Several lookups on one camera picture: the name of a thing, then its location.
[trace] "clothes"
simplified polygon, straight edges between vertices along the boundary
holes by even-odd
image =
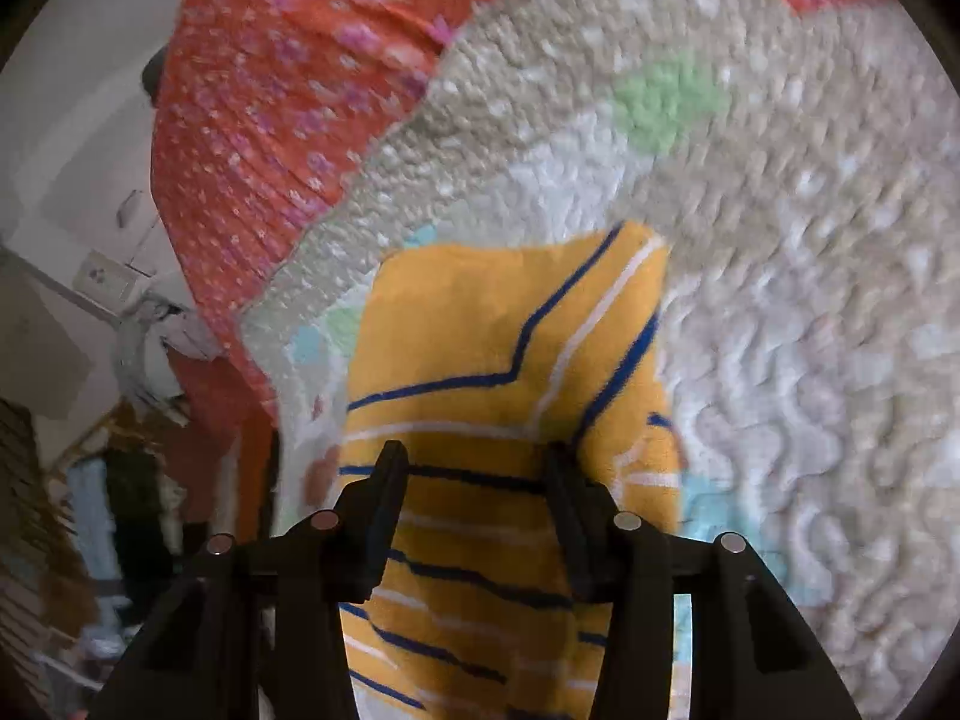
[[[421,98],[488,0],[184,0],[157,108],[151,187],[200,315],[262,398],[235,336],[368,144]]]
[[[113,547],[130,599],[119,610],[125,625],[143,622],[174,575],[163,540],[157,460],[146,452],[104,451],[107,499],[113,516]]]
[[[538,445],[567,440],[618,504],[677,524],[655,378],[666,247],[637,224],[565,245],[388,259],[349,372],[345,482],[390,439],[411,476],[382,584],[344,605],[347,658],[433,717],[586,718],[610,609],[573,605]]]
[[[190,423],[167,430],[163,442],[168,473],[188,490],[181,516],[190,522],[213,517],[221,461],[239,438],[234,490],[238,509],[232,533],[238,541],[250,541],[260,530],[264,490],[271,486],[271,417],[226,358],[195,360],[174,349],[167,349],[167,357],[190,403]]]

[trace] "pink flower pattern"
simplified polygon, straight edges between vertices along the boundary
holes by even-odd
[[[184,0],[152,193],[200,314],[265,403],[236,316],[424,95],[488,0]]]

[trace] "metal screw head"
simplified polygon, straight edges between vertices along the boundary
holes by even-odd
[[[211,555],[226,555],[233,549],[233,536],[229,533],[217,533],[216,536],[210,536],[206,543],[206,550]]]
[[[633,512],[617,512],[613,516],[613,525],[621,531],[635,531],[643,524],[643,520]]]
[[[720,546],[736,555],[747,548],[747,542],[740,533],[724,533],[720,536]]]
[[[318,531],[332,531],[339,523],[340,518],[333,509],[320,509],[318,512],[314,512],[313,517],[310,517],[310,525]]]

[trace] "towel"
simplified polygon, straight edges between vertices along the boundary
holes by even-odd
[[[382,584],[342,605],[353,678],[412,714],[587,718],[610,607],[570,597],[539,447],[564,440],[622,509],[677,522],[655,375],[664,242],[435,245],[376,276],[349,370],[344,483],[386,440],[411,469]]]

